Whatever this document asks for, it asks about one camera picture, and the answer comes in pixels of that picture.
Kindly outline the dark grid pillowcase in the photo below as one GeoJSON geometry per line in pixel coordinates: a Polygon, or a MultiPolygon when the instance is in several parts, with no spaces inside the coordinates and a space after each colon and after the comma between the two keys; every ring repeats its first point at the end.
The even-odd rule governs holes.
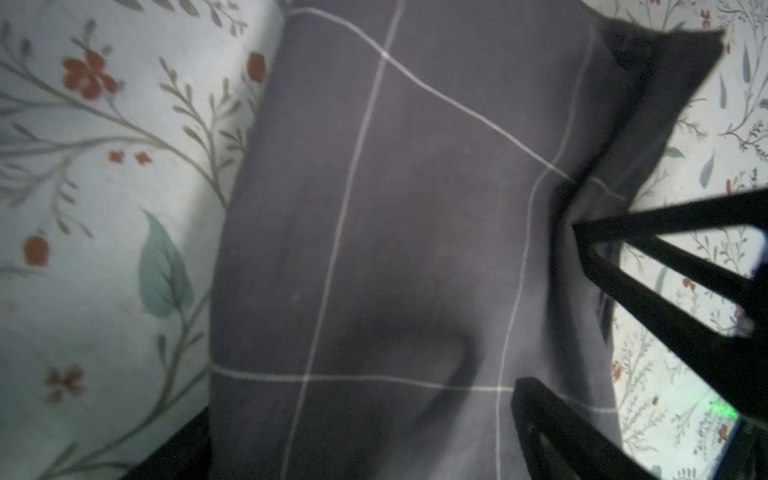
{"type": "Polygon", "coordinates": [[[722,55],[580,1],[297,1],[211,299],[214,479],[524,479],[542,381],[611,441],[624,213],[722,55]]]}

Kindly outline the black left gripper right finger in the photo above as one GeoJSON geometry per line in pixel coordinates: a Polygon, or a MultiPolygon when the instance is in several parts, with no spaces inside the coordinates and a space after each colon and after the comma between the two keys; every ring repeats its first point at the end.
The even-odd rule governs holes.
{"type": "Polygon", "coordinates": [[[516,381],[511,410],[533,479],[654,478],[536,378],[516,381]]]}

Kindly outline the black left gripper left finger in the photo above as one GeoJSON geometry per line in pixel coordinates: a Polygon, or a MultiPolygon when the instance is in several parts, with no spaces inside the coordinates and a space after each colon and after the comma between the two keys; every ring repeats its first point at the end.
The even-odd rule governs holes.
{"type": "Polygon", "coordinates": [[[204,409],[122,479],[207,480],[209,470],[209,412],[204,409]]]}

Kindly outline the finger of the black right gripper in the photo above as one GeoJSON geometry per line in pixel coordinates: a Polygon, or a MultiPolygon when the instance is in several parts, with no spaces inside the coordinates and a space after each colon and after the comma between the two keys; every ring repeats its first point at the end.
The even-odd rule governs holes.
{"type": "Polygon", "coordinates": [[[744,336],[726,336],[705,326],[577,238],[585,275],[629,311],[658,340],[741,415],[767,418],[767,264],[750,278],[690,254],[657,237],[630,244],[652,259],[741,307],[752,323],[744,336]]]}
{"type": "Polygon", "coordinates": [[[579,241],[606,243],[731,226],[767,231],[766,189],[580,222],[573,228],[579,241]]]}

